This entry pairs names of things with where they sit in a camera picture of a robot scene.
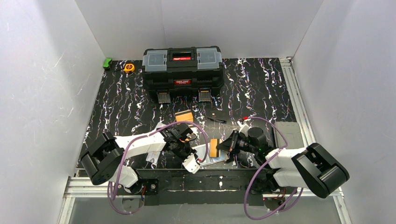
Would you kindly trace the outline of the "tan card holder with sleeves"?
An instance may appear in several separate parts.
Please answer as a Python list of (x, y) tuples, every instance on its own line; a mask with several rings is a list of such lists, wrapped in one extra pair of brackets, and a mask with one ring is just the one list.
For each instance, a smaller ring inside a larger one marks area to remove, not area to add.
[(201, 167), (210, 166), (212, 164), (225, 162), (226, 160), (229, 159), (229, 155), (228, 155), (227, 152), (224, 152), (224, 151), (221, 151), (221, 150), (217, 150), (215, 148), (215, 150), (217, 151), (215, 153), (215, 156), (211, 157), (210, 153), (208, 153), (206, 159), (203, 160), (204, 155), (206, 153), (206, 144), (202, 144), (202, 145), (198, 145), (198, 146), (192, 147), (192, 149), (196, 150), (196, 155), (198, 156), (198, 164)]

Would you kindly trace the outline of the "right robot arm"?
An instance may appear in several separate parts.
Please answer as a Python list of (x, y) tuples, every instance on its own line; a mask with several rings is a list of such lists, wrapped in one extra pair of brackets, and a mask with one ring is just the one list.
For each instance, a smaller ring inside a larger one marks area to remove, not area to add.
[(216, 149), (231, 155), (241, 151), (253, 154), (267, 171), (265, 177), (253, 181), (251, 189), (256, 192), (294, 187), (309, 189), (314, 195), (326, 198), (350, 178), (347, 169), (322, 145), (312, 143), (298, 149), (279, 150), (267, 142), (259, 127), (233, 130)]

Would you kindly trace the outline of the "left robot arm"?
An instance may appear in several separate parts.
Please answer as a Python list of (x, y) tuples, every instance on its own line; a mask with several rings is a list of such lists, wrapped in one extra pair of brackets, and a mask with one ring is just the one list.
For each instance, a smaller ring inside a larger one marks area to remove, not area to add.
[(93, 185), (110, 181), (129, 188), (139, 182), (139, 176), (133, 168), (124, 165), (125, 159), (161, 151), (171, 151), (182, 159), (182, 166), (194, 174), (200, 169), (200, 163), (196, 150), (187, 142), (193, 135), (189, 125), (190, 122), (158, 123), (153, 131), (132, 136), (116, 137), (105, 132), (81, 151), (79, 160)]

